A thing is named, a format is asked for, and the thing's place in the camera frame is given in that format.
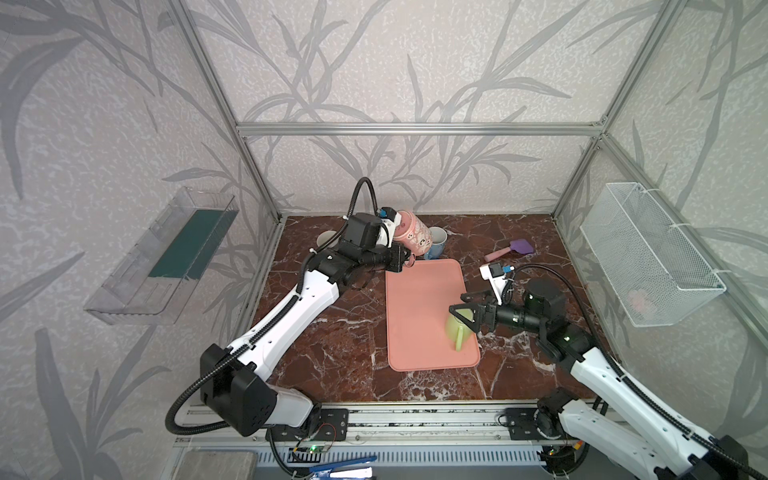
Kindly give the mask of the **light green mug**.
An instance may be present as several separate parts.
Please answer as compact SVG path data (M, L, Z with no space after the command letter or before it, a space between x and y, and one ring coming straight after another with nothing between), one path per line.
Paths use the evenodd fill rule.
M460 352L465 345L474 340L476 335L463 321L473 319L473 313L468 309L459 309L458 315L450 313L445 324L445 333L455 351Z

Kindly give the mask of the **pink patterned mug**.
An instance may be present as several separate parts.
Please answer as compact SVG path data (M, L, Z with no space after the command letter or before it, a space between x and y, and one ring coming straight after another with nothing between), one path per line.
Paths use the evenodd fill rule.
M399 210L398 215L400 220L395 227L394 240L416 257L425 255L433 244L429 228L411 211Z

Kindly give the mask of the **blue dotted mug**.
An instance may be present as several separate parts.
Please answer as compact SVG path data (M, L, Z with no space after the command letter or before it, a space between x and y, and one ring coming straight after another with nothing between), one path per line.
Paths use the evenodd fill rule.
M437 226L430 227L429 232L431 235L432 244L430 249L424 254L423 258L425 260L438 259L444 252L448 234L443 228Z

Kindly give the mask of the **lavender purple mug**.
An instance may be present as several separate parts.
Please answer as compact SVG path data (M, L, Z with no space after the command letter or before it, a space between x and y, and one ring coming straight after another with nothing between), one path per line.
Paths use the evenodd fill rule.
M317 247L332 248L338 244L339 233L335 230L327 230L321 233L316 240Z

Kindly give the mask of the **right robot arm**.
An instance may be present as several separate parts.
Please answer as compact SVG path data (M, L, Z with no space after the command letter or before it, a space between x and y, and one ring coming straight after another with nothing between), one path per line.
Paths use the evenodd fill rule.
M571 437L597 449L638 479L759 479L746 449L733 437L714 437L641 386L604 353L595 334L566 318L557 286L530 280L522 300L511 300L508 279L493 280L482 302L465 293L449 307L450 320L473 333L498 326L529 332L552 362L619 414L618 424L560 388L537 403L541 435Z

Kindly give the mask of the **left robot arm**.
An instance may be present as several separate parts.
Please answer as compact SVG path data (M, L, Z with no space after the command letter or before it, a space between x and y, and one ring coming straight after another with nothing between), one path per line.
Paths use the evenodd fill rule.
M201 399L224 426L242 436L264 427L311 427L318 403L268 380L304 330L363 271L402 271L411 252L395 238L401 223L401 213L389 207L376 214L349 215L336 244L310 251L296 286L264 319L228 346L212 345L203 353Z

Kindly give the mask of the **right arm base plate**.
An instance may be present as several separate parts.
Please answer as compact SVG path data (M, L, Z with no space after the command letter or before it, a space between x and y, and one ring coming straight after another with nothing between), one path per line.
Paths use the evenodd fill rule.
M538 430L536 414L535 407L506 408L496 416L496 422L507 430L513 441L542 440L544 436Z

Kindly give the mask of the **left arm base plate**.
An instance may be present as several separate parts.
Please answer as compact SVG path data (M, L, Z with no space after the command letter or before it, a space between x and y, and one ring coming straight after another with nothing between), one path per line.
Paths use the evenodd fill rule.
M289 442L316 440L321 442L344 441L349 427L350 411L345 408L326 408L313 411L300 427L287 425L272 426L268 429L273 440Z

